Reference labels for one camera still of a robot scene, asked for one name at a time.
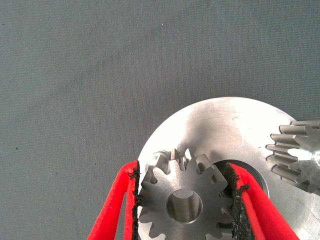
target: machined metal part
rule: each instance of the machined metal part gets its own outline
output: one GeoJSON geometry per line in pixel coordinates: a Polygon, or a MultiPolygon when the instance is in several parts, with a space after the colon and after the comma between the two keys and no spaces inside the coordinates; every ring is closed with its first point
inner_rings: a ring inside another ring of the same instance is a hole
{"type": "Polygon", "coordinates": [[[148,168],[140,191],[139,221],[152,223],[149,237],[231,240],[233,200],[225,196],[228,183],[218,168],[205,155],[191,159],[176,149],[171,157],[165,151],[155,157],[157,163],[148,168]]]}
{"type": "MultiPolygon", "coordinates": [[[[271,134],[280,134],[279,126],[295,119],[280,109],[257,100],[221,97],[194,103],[164,121],[143,147],[138,160],[141,178],[159,149],[175,148],[192,157],[205,154],[212,164],[238,160],[250,165],[260,178],[264,191],[301,240],[320,239],[320,196],[309,194],[281,180],[272,172],[274,163],[266,158],[273,151],[266,148],[275,141],[271,134]]],[[[150,240],[152,223],[139,223],[142,240],[150,240]]],[[[163,240],[164,235],[155,240],[163,240]]]]}
{"type": "Polygon", "coordinates": [[[280,126],[281,134],[272,134],[275,144],[268,161],[282,180],[308,193],[320,195],[320,120],[293,121],[280,126]]]}

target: gray cloth surface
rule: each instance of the gray cloth surface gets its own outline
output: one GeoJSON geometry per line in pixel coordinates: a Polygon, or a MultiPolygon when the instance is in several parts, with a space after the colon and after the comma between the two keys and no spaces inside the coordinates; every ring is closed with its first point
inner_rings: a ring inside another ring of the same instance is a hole
{"type": "Polygon", "coordinates": [[[319,1],[279,2],[2,0],[0,239],[85,239],[119,168],[192,103],[319,119],[319,1]]]}

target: large circular metal plate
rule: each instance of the large circular metal plate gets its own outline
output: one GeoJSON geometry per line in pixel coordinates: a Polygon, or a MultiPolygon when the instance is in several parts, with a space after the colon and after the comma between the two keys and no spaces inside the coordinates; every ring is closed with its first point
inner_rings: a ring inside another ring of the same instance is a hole
{"type": "MultiPolygon", "coordinates": [[[[278,108],[248,98],[221,97],[197,102],[169,117],[151,135],[138,158],[140,179],[154,164],[152,155],[159,150],[176,148],[183,153],[189,148],[195,157],[205,154],[212,163],[245,162],[262,176],[269,198],[298,237],[318,240],[320,196],[285,183],[271,171],[274,164],[266,161],[273,154],[266,149],[266,145],[274,144],[270,135],[280,133],[279,126],[291,121],[294,119],[278,108]]],[[[142,240],[150,239],[148,224],[139,225],[142,240]]]]}

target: center hole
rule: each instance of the center hole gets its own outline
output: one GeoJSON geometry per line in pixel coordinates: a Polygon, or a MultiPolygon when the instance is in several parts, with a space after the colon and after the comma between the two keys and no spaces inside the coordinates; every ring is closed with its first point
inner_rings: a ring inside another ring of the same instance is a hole
{"type": "Polygon", "coordinates": [[[169,196],[166,209],[174,220],[180,223],[191,223],[199,217],[202,211],[202,202],[194,191],[179,189],[169,196]]]}

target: steel gear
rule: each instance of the steel gear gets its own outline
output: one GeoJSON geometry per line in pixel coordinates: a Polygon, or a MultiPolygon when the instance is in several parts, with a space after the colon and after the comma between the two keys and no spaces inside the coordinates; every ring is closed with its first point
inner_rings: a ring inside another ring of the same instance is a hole
{"type": "Polygon", "coordinates": [[[280,126],[281,134],[272,134],[274,155],[267,158],[276,164],[272,171],[282,180],[320,195],[320,120],[294,121],[280,126]]]}
{"type": "Polygon", "coordinates": [[[220,226],[231,225],[233,200],[223,192],[228,183],[218,168],[204,154],[190,160],[174,149],[171,159],[168,155],[158,154],[157,164],[149,167],[141,184],[139,221],[152,222],[149,237],[231,239],[220,226]]]}

